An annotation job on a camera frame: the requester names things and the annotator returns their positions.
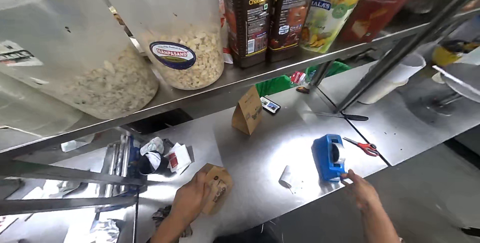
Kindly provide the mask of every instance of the stainless steel shelf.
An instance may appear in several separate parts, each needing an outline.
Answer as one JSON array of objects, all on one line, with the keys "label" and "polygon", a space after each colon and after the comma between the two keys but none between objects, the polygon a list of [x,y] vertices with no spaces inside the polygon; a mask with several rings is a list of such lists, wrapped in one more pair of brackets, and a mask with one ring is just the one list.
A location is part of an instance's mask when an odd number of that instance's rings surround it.
[{"label": "stainless steel shelf", "polygon": [[[480,8],[458,14],[453,18],[453,21],[466,20],[478,14],[480,14]],[[127,117],[111,120],[99,120],[85,115],[77,124],[64,133],[41,138],[33,142],[28,142],[20,146],[0,151],[0,160],[13,159],[22,154],[27,154],[50,145],[67,142],[91,133],[104,131],[187,104],[192,104],[203,98],[228,93],[234,88],[251,86],[257,82],[288,74],[295,70],[315,66],[340,57],[355,55],[370,47],[382,45],[420,32],[428,25],[428,22],[426,22],[425,19],[426,18],[424,17],[423,19],[410,20],[405,23],[396,22],[393,26],[390,26],[383,31],[385,34],[384,36],[378,37],[370,43],[346,44],[336,42],[330,48],[330,52],[326,54],[301,50],[297,56],[288,60],[260,64],[247,69],[240,69],[233,65],[225,64],[225,70],[219,80],[203,89],[192,91],[178,90],[167,85],[163,80],[160,80],[160,88],[157,95],[144,109]]]}]

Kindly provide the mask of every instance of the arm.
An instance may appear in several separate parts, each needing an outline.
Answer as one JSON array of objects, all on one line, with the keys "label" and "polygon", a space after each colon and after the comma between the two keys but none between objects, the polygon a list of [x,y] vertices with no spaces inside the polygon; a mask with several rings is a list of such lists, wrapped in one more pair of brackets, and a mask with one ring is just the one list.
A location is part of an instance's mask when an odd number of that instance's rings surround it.
[{"label": "arm", "polygon": [[210,194],[205,175],[204,172],[197,172],[190,182],[177,190],[172,210],[152,236],[151,243],[176,242],[183,230],[200,215]]},{"label": "arm", "polygon": [[343,174],[342,178],[350,178],[353,184],[342,180],[356,199],[361,211],[363,230],[368,243],[399,243],[399,236],[392,221],[385,212],[375,188],[352,170]]}]

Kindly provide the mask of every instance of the kraft paper bag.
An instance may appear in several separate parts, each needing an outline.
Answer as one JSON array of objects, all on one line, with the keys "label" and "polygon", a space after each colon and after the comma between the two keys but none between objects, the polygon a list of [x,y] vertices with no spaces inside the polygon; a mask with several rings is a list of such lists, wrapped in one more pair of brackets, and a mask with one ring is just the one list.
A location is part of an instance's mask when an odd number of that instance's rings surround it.
[{"label": "kraft paper bag", "polygon": [[262,102],[255,86],[238,101],[232,116],[232,127],[245,134],[252,134],[262,119]]}]

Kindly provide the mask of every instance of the red container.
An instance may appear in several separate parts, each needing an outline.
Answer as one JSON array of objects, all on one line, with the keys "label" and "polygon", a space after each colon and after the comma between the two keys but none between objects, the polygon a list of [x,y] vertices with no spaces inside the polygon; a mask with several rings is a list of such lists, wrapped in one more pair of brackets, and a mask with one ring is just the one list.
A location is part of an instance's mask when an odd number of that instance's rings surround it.
[{"label": "red container", "polygon": [[370,42],[407,0],[360,0],[340,33],[344,41]]}]

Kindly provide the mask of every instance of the hand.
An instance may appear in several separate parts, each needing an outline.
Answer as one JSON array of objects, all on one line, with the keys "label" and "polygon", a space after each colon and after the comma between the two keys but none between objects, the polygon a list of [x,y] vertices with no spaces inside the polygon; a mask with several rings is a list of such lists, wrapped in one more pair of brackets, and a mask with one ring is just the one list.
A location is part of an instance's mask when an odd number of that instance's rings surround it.
[{"label": "hand", "polygon": [[192,223],[207,202],[210,185],[205,182],[205,172],[197,172],[187,184],[177,190],[169,214],[179,221],[184,228]]},{"label": "hand", "polygon": [[[357,207],[360,210],[368,209],[372,206],[381,206],[380,197],[378,197],[375,188],[370,185],[367,180],[363,179],[359,175],[355,174],[351,169],[348,170],[348,174],[341,175],[341,182],[344,184],[355,197]],[[345,182],[344,178],[350,178],[353,184]]]}]

